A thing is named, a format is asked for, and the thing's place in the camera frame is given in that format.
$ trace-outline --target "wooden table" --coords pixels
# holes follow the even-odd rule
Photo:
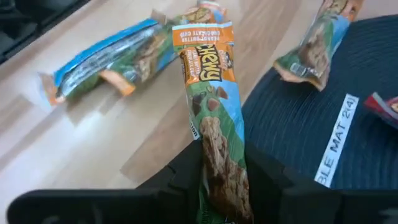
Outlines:
[[[234,22],[242,102],[273,60],[296,46],[321,0],[220,0]],[[37,72],[51,73],[91,44],[195,0],[92,0],[0,66],[0,222],[33,189],[134,188],[191,140],[180,62],[132,96],[102,85],[75,105],[49,108]],[[366,0],[358,19],[398,13],[396,0]]]

